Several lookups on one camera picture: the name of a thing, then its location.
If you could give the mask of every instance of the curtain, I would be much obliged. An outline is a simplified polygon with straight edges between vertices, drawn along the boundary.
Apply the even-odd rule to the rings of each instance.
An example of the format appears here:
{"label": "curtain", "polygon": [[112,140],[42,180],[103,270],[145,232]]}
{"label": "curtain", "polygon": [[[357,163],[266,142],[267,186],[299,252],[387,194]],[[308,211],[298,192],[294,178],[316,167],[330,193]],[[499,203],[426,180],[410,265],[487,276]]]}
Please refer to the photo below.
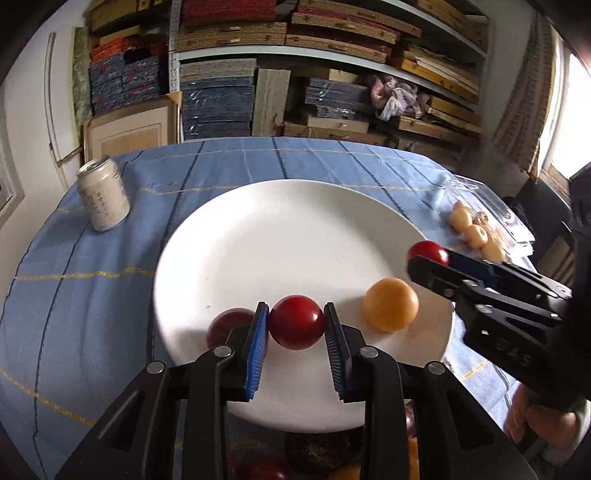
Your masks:
{"label": "curtain", "polygon": [[517,81],[493,137],[497,149],[533,176],[550,108],[554,61],[552,26],[535,13]]}

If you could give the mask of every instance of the plastic container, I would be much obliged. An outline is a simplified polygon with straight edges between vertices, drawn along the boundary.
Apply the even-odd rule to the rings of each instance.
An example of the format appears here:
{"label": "plastic container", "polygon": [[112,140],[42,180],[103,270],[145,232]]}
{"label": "plastic container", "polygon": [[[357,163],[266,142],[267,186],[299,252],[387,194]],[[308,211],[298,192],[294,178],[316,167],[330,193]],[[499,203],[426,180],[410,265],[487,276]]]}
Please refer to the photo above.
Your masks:
{"label": "plastic container", "polygon": [[[513,211],[483,183],[459,176],[447,178],[439,195],[439,214],[446,221],[458,200],[468,204],[475,212],[485,212],[490,227],[502,239],[509,261],[512,258],[529,257],[534,252],[530,244],[534,236]],[[521,242],[515,239],[515,234],[522,239]]]}

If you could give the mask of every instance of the yellow stripe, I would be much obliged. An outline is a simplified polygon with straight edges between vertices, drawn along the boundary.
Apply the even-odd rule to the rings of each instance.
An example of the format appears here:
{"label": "yellow stripe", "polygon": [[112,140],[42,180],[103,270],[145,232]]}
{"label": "yellow stripe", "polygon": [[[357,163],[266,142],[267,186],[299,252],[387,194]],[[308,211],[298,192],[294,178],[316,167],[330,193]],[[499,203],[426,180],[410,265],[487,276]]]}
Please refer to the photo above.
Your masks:
{"label": "yellow stripe", "polygon": [[342,184],[342,187],[348,187],[350,189],[381,189],[381,190],[409,190],[411,192],[430,192],[432,190],[440,189],[440,186],[431,187],[428,189],[413,189],[411,187],[382,187],[380,185],[346,185]]}
{"label": "yellow stripe", "polygon": [[401,160],[401,161],[406,161],[409,163],[414,163],[415,165],[422,165],[425,167],[431,167],[431,168],[435,168],[436,166],[431,164],[431,163],[427,163],[427,162],[418,162],[416,160],[411,160],[409,158],[403,158],[400,156],[390,156],[390,155],[378,155],[375,152],[350,152],[350,151],[343,151],[343,150],[316,150],[316,149],[311,149],[311,148],[238,148],[238,149],[234,149],[234,150],[212,150],[211,152],[199,152],[197,153],[197,155],[211,155],[211,154],[218,154],[218,153],[232,153],[232,152],[273,152],[273,151],[280,151],[280,152],[322,152],[322,153],[340,153],[343,155],[366,155],[366,156],[370,156],[370,157],[376,157],[380,160],[384,159],[384,158],[388,158],[391,160]]}
{"label": "yellow stripe", "polygon": [[484,360],[483,362],[480,362],[477,366],[475,366],[472,370],[468,370],[468,372],[466,372],[462,378],[460,379],[460,381],[464,381],[464,380],[468,380],[468,378],[470,378],[472,375],[474,375],[476,372],[478,372],[479,370],[482,370],[484,367],[486,367],[488,364],[490,363],[490,361],[488,360]]}
{"label": "yellow stripe", "polygon": [[65,208],[58,208],[58,209],[56,209],[56,212],[60,212],[60,213],[72,213],[72,212],[79,212],[81,210],[84,210],[84,207],[74,208],[72,210],[66,210]]}
{"label": "yellow stripe", "polygon": [[[167,191],[160,191],[160,190],[156,190],[156,189],[150,189],[147,187],[143,187],[143,188],[140,188],[139,190],[137,190],[136,193],[146,192],[146,193],[152,193],[154,195],[163,196],[163,195],[174,195],[177,193],[185,193],[185,192],[209,192],[211,190],[233,190],[233,189],[237,189],[239,187],[245,187],[246,185],[250,185],[250,184],[215,185],[213,187],[198,187],[198,188],[189,188],[189,189],[181,189],[181,190],[167,190]],[[434,190],[441,188],[440,186],[434,186],[434,187],[430,187],[427,189],[413,189],[411,187],[388,187],[388,186],[380,186],[380,185],[348,185],[348,184],[341,184],[340,186],[347,187],[350,189],[408,190],[411,192],[432,192]],[[80,210],[84,210],[84,207],[80,207],[80,208],[72,209],[72,210],[58,208],[58,209],[56,209],[56,212],[72,213],[72,212],[79,212]]]}
{"label": "yellow stripe", "polygon": [[14,277],[18,281],[31,281],[31,280],[61,280],[62,278],[92,278],[92,277],[106,277],[106,278],[119,278],[127,273],[140,273],[149,277],[154,276],[154,272],[151,270],[143,270],[137,267],[127,267],[126,269],[118,272],[90,272],[90,273],[68,273],[66,275],[33,275],[30,277]]}
{"label": "yellow stripe", "polygon": [[184,193],[184,192],[208,192],[210,190],[232,190],[237,189],[238,187],[243,187],[244,185],[216,185],[215,187],[202,187],[202,188],[191,188],[191,189],[182,189],[182,190],[170,190],[166,192],[161,192],[159,190],[149,189],[149,188],[141,188],[138,192],[148,192],[153,193],[155,195],[172,195],[175,193]]}
{"label": "yellow stripe", "polygon": [[11,383],[15,387],[17,387],[23,393],[26,393],[27,395],[29,395],[33,398],[36,398],[38,402],[43,403],[44,405],[48,406],[49,408],[52,408],[53,410],[58,411],[59,413],[70,417],[72,420],[79,421],[79,422],[83,423],[84,425],[88,425],[91,427],[95,424],[95,422],[93,420],[87,420],[86,418],[84,418],[76,413],[72,413],[71,411],[66,410],[63,407],[60,407],[58,404],[53,403],[52,401],[50,401],[46,398],[40,397],[39,394],[35,393],[30,388],[27,388],[22,383],[14,380],[10,375],[8,375],[4,371],[3,368],[0,368],[0,375],[2,375],[6,380],[8,380],[9,383]]}

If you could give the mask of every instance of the aluminum can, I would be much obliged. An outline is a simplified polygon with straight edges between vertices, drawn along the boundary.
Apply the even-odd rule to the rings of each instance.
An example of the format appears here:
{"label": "aluminum can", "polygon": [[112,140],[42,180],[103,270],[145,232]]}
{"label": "aluminum can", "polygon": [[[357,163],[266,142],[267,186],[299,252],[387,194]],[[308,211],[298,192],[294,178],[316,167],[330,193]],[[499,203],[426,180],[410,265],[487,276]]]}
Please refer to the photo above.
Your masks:
{"label": "aluminum can", "polygon": [[90,221],[96,231],[110,230],[127,217],[129,197],[117,163],[108,155],[82,165],[76,177],[82,205],[90,212]]}

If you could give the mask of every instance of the blue tablecloth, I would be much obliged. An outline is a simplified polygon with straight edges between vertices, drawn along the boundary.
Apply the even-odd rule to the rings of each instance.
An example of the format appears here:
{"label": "blue tablecloth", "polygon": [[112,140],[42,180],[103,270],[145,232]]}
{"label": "blue tablecloth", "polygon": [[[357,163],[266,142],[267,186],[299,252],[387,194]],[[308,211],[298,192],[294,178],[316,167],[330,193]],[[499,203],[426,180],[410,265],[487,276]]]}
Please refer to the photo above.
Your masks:
{"label": "blue tablecloth", "polygon": [[[0,319],[0,421],[42,479],[54,477],[147,362],[171,363],[155,328],[154,270],[175,229],[217,195],[284,178],[342,184],[393,207],[431,240],[461,248],[439,214],[440,185],[452,174],[422,155],[334,140],[247,137],[117,161],[132,197],[129,217],[97,233],[70,189],[22,259]],[[446,357],[501,424],[515,380],[462,344],[462,335],[456,322]]]}

